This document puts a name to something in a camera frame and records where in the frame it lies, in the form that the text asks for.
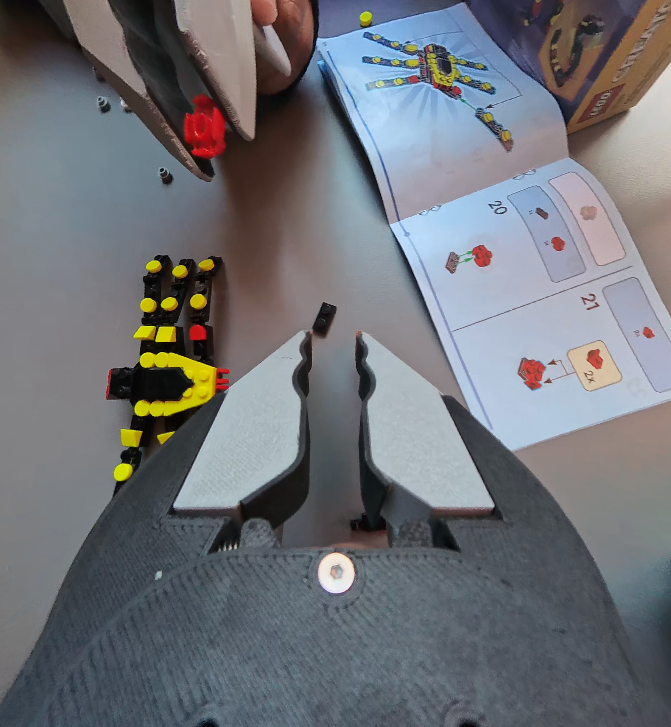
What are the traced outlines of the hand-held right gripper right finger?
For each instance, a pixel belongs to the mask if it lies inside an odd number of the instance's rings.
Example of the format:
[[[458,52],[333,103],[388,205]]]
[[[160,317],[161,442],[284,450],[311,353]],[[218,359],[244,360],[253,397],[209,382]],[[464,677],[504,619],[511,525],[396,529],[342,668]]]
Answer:
[[[413,520],[484,517],[494,500],[440,391],[358,332],[361,499],[369,526],[393,531]]]

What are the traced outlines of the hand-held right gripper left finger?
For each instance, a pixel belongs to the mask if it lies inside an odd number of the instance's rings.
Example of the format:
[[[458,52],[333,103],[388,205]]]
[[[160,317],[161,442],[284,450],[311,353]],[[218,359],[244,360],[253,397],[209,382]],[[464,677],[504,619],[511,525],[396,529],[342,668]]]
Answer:
[[[275,529],[309,490],[312,333],[298,332],[233,384],[173,503],[185,515],[262,518]]]

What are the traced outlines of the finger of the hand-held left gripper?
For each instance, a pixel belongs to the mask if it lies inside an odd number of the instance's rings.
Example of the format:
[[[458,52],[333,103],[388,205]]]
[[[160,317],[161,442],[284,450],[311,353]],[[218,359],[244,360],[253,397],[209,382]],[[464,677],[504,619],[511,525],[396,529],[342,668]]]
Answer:
[[[231,127],[255,137],[257,71],[249,1],[177,1],[184,47]]]
[[[211,162],[197,160],[184,139],[192,110],[157,31],[153,2],[64,2],[89,60],[164,148],[196,177],[211,181]]]

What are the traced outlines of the red round lego flower piece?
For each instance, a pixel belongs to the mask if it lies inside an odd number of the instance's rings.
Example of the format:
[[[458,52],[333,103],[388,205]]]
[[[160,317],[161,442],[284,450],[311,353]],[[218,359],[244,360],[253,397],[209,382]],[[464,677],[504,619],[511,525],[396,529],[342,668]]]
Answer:
[[[214,101],[205,94],[193,99],[194,112],[185,114],[184,137],[192,147],[191,154],[201,159],[213,159],[226,150],[226,121]]]

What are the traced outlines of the black and yellow lego spider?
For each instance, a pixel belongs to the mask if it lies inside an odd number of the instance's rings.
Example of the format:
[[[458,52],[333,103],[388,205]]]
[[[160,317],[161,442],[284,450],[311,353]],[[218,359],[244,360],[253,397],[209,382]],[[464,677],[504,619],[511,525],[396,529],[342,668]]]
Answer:
[[[220,257],[174,265],[167,255],[146,264],[140,326],[133,335],[139,359],[133,367],[109,371],[106,399],[128,401],[131,423],[120,432],[122,452],[114,468],[114,494],[140,467],[157,422],[163,444],[215,395],[229,388],[229,369],[214,365],[210,325],[213,279]]]

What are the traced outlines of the lego instruction booklet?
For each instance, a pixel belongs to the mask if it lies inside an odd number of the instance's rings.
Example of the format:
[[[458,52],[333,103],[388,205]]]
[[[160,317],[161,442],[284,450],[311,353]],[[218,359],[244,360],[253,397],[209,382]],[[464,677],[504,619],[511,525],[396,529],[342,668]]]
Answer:
[[[556,97],[459,3],[321,39],[472,414],[512,450],[671,401],[671,318]]]

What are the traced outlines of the lego set cardboard box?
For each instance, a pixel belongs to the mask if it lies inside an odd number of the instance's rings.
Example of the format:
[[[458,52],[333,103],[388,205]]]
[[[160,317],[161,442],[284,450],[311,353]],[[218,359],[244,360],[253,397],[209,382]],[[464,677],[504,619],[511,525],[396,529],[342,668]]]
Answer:
[[[671,62],[671,1],[474,1],[481,27],[572,133],[628,111]]]

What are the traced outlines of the person's left hand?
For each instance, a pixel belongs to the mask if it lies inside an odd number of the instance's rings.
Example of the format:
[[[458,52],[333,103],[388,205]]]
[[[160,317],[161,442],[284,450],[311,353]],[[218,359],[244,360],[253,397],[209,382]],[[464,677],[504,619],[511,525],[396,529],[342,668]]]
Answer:
[[[291,63],[291,74],[277,71],[256,55],[258,94],[275,96],[296,85],[305,73],[315,48],[316,12],[310,1],[251,1],[252,19],[272,25]]]

